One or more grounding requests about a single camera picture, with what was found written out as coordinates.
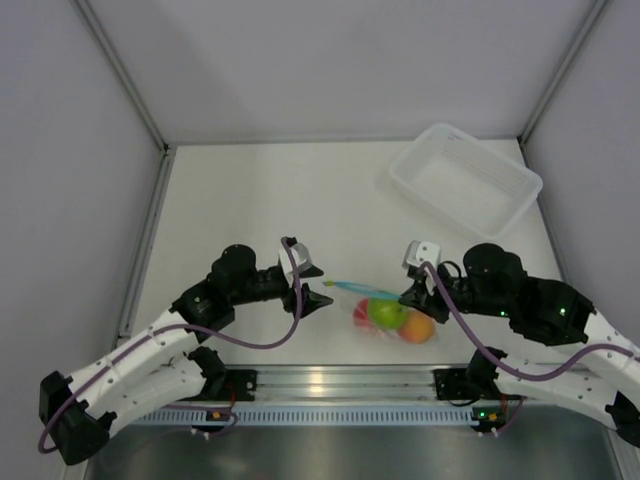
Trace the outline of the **orange fake peach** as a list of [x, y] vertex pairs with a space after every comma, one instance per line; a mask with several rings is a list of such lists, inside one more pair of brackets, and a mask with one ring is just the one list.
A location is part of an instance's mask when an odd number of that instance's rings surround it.
[[434, 320], [419, 311], [411, 310], [406, 322], [397, 333], [406, 342], [412, 344], [423, 344], [435, 335]]

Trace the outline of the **green fake apple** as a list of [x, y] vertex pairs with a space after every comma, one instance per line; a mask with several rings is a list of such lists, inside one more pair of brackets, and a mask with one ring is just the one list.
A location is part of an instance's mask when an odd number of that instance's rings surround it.
[[397, 330], [406, 322], [409, 310], [396, 300], [371, 298], [368, 315], [377, 327], [384, 330]]

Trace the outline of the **clear zip top bag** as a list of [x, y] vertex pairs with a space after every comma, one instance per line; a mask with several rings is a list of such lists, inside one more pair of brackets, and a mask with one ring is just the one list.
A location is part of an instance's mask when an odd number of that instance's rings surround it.
[[399, 302], [400, 295], [362, 283], [325, 280], [326, 292], [351, 325], [385, 340], [422, 345], [436, 337], [435, 321]]

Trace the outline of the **red fake apple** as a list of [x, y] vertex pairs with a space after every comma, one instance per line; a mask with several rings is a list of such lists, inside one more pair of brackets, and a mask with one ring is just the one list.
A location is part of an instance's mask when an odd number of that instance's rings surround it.
[[370, 329], [373, 324], [368, 315], [369, 298], [360, 300], [352, 313], [353, 324], [362, 329]]

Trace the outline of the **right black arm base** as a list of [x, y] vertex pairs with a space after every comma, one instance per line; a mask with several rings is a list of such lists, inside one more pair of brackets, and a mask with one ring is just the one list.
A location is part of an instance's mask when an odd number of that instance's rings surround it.
[[501, 400], [494, 377], [471, 373], [466, 368], [443, 368], [433, 372], [436, 397], [463, 406], [480, 400]]

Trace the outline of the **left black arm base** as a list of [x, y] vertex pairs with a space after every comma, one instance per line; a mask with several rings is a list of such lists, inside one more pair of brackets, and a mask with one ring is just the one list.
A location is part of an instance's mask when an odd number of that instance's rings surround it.
[[220, 403], [254, 402], [258, 372], [254, 369], [231, 368], [224, 376], [208, 380], [199, 400]]

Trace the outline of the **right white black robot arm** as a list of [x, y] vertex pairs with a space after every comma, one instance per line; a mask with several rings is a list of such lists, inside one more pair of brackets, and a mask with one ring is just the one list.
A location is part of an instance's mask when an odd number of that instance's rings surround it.
[[[455, 319], [476, 350], [463, 373], [443, 375], [438, 396], [533, 398], [587, 416], [639, 444], [639, 347], [567, 283], [529, 275], [519, 256], [483, 243], [457, 265], [439, 246], [411, 242], [403, 267], [412, 285], [400, 303], [438, 323]], [[464, 317], [505, 319], [524, 340], [564, 359], [548, 370], [523, 355], [486, 346]]]

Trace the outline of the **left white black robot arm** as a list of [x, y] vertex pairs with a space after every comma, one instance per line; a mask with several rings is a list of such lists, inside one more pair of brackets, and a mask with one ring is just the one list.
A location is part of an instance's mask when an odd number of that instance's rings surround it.
[[146, 329], [70, 374], [54, 371], [40, 383], [37, 449], [67, 465], [96, 455], [139, 418], [182, 400], [219, 397], [227, 369], [210, 338], [252, 350], [224, 328], [239, 306], [279, 300], [295, 324], [332, 304], [307, 281], [323, 276], [304, 244], [281, 240], [275, 265], [258, 269], [246, 245], [227, 247], [204, 280], [185, 290]]

